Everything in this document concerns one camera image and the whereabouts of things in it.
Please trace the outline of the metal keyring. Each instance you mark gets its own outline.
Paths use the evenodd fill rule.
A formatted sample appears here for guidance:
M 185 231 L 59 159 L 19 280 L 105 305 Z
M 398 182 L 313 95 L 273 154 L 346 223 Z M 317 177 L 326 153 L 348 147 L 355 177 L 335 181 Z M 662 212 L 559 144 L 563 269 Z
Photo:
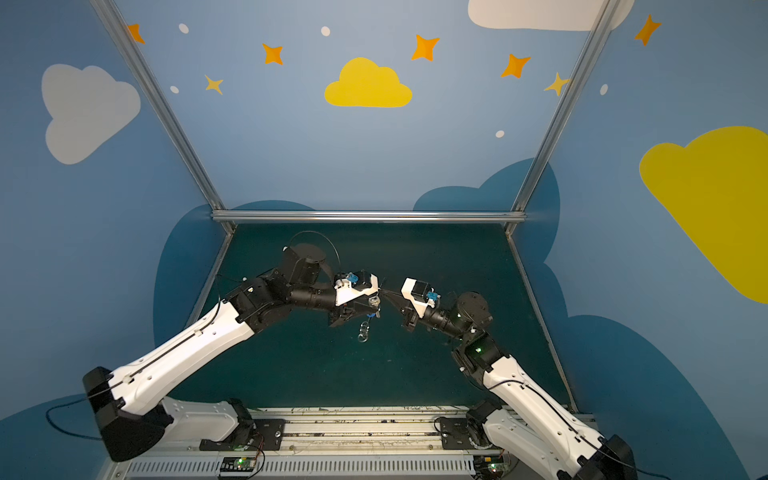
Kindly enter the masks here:
M 359 327 L 359 333 L 357 340 L 360 343 L 365 343 L 369 340 L 370 322 L 368 320 L 363 321 Z

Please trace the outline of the silver key blue head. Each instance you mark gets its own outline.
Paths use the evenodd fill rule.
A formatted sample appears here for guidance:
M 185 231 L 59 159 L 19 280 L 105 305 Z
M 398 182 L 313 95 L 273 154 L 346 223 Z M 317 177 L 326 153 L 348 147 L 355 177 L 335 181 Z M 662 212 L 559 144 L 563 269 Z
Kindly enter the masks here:
M 380 317 L 380 304 L 381 300 L 378 295 L 370 296 L 368 298 L 368 305 L 370 307 L 370 312 L 367 314 L 369 318 L 379 318 Z

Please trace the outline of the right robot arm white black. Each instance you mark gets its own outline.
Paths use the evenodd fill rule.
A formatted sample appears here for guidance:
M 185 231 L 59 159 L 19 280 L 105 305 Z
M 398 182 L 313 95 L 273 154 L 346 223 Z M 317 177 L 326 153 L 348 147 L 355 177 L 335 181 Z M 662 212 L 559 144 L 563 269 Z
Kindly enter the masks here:
M 544 479 L 635 479 L 631 447 L 604 437 L 579 420 L 501 349 L 488 331 L 493 316 L 477 292 L 461 294 L 448 309 L 425 282 L 405 280 L 400 291 L 381 291 L 408 327 L 421 323 L 458 340 L 452 356 L 460 371 L 497 397 L 467 417 L 487 440 Z

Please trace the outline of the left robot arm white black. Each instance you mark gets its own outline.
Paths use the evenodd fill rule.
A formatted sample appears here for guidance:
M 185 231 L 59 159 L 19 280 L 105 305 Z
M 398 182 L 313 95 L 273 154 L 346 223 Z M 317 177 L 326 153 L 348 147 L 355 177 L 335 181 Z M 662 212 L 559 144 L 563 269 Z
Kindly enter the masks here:
M 287 247 L 278 267 L 242 281 L 208 313 L 141 358 L 83 377 L 109 457 L 126 461 L 154 447 L 174 423 L 162 404 L 182 381 L 296 309 L 327 313 L 332 327 L 376 314 L 380 282 L 365 270 L 335 273 L 311 244 Z

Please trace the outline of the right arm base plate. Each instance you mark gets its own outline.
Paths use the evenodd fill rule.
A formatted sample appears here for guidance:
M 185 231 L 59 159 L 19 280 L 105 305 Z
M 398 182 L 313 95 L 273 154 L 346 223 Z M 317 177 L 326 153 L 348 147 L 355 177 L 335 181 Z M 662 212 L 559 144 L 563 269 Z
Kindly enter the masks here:
M 492 443 L 474 420 L 438 417 L 433 421 L 443 450 L 486 450 Z

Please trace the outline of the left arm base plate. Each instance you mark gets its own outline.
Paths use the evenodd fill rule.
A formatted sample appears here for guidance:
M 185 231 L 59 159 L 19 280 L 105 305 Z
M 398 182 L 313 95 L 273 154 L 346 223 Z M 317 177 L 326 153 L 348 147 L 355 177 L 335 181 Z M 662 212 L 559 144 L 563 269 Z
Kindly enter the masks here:
M 200 451 L 277 451 L 281 447 L 284 419 L 252 419 L 240 422 L 223 440 L 200 441 Z

